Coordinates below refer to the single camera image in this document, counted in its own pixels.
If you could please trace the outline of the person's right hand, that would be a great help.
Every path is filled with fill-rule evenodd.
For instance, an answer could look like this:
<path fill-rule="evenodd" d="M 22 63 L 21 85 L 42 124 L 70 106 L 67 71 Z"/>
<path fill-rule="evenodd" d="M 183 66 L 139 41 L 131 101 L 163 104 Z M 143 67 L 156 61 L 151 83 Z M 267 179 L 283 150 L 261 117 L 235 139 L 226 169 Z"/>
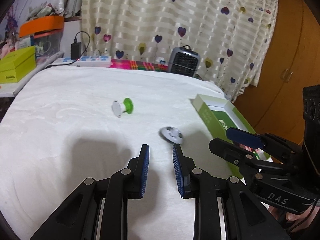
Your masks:
<path fill-rule="evenodd" d="M 319 212 L 319 207 L 309 207 L 303 214 L 295 215 L 289 212 L 285 213 L 285 219 L 288 221 L 290 226 L 288 227 L 288 232 L 297 232 L 308 228 L 313 220 L 316 218 Z"/>

